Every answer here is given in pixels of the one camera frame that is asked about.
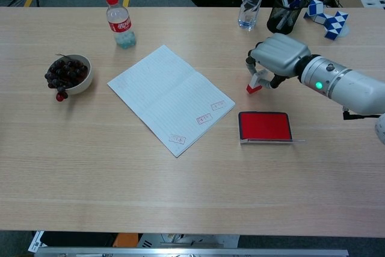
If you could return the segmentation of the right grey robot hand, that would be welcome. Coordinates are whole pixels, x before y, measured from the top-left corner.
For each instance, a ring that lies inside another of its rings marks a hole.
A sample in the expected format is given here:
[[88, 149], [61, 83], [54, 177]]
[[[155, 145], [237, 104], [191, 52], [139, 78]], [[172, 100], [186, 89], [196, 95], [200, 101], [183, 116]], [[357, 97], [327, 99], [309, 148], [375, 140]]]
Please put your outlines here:
[[283, 81], [298, 75], [295, 66], [310, 56], [308, 46], [287, 35], [275, 33], [259, 42], [245, 60], [251, 74], [249, 93], [261, 88], [277, 88]]

